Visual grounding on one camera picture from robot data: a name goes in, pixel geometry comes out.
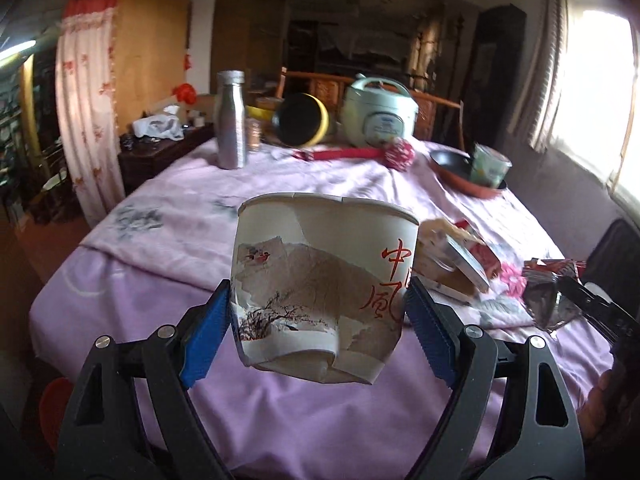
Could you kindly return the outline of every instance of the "silver metal bottle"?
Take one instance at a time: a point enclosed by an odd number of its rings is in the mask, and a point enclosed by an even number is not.
[[[237,170],[246,165],[242,83],[244,72],[218,72],[214,127],[218,139],[218,166],[223,170]]]

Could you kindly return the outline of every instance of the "pink bedsheet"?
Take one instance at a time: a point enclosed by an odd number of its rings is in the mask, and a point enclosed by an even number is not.
[[[151,200],[151,190],[177,186],[203,202],[212,199],[216,207],[210,222],[231,222],[233,227],[229,207],[264,192],[364,196],[404,206],[420,219],[467,218],[482,236],[500,245],[503,258],[514,263],[532,256],[560,256],[510,192],[480,201],[443,187],[426,162],[433,145],[417,148],[418,159],[406,174],[375,161],[302,162],[277,148],[252,155],[245,170],[225,172],[212,164],[216,147],[210,142],[145,184],[119,208],[145,196],[144,200]],[[214,232],[216,224],[201,225],[202,218],[190,222],[194,212],[181,215],[185,206],[175,200],[168,201],[173,206],[167,216],[152,216],[150,224],[165,218],[171,229],[183,225],[191,233],[180,238],[184,250],[162,245],[163,240],[174,243],[160,232],[163,228],[136,228],[128,238],[130,250],[127,244],[106,243],[106,237],[94,235],[88,241],[93,246],[103,243],[101,249],[117,258],[81,247],[62,265],[31,309],[32,339],[41,358],[73,379],[98,336],[109,334],[117,341],[146,338],[158,326],[176,323],[190,306],[203,303],[212,284],[229,276],[232,235],[214,236],[216,243],[210,247],[202,235]],[[115,225],[116,218],[115,212],[101,228],[106,229],[109,222]],[[220,233],[226,231],[223,226]],[[193,239],[198,237],[204,252],[193,250]],[[158,252],[150,250],[152,246],[160,247],[164,261],[154,257]],[[209,249],[214,252],[202,256]],[[191,272],[203,257],[212,259],[206,272]],[[459,312],[464,319],[464,308]],[[531,327],[492,331],[494,337],[518,341],[532,333],[540,332]],[[583,319],[569,323],[555,338],[541,335],[555,355],[574,405],[579,406],[598,375],[610,367],[606,341]],[[488,450],[503,389],[504,383],[495,381],[473,460]],[[143,384],[139,391],[148,436],[161,444]],[[449,390],[431,373],[415,334],[405,329],[373,386],[322,385],[244,368],[227,333],[209,375],[190,395],[212,442],[232,470],[254,478],[373,480],[406,475],[433,431]]]

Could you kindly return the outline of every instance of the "snack package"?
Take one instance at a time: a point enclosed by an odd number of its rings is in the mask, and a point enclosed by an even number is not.
[[[418,229],[414,272],[427,288],[471,303],[478,290],[489,290],[489,279],[466,244],[473,247],[482,242],[444,219],[422,222]]]
[[[546,270],[552,272],[558,276],[569,276],[570,278],[580,279],[584,270],[587,268],[587,263],[583,261],[569,260],[542,260],[539,258],[532,258],[528,262],[524,262],[525,269],[529,270]]]
[[[478,260],[480,265],[482,265],[484,272],[490,280],[497,278],[498,275],[500,275],[500,259],[495,255],[491,247],[482,240],[482,237],[471,227],[468,221],[461,220],[460,222],[456,222],[455,226],[475,239],[469,240],[464,244],[466,249]]]

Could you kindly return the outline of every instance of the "metal screw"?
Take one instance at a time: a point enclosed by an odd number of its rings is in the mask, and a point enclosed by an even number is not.
[[[533,336],[531,339],[529,339],[529,341],[531,341],[531,345],[535,346],[536,348],[544,348],[546,345],[545,340],[542,339],[539,335]]]
[[[111,343],[111,338],[108,335],[101,335],[98,339],[95,340],[96,348],[107,348]]]
[[[473,339],[478,339],[482,337],[482,329],[479,326],[469,325],[465,328],[465,334]]]
[[[160,339],[169,339],[173,337],[175,334],[175,326],[172,325],[164,325],[158,329],[158,337]]]

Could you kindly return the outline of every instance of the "wooden door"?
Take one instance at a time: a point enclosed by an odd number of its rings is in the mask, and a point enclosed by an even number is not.
[[[113,69],[118,134],[184,83],[189,0],[118,0]]]

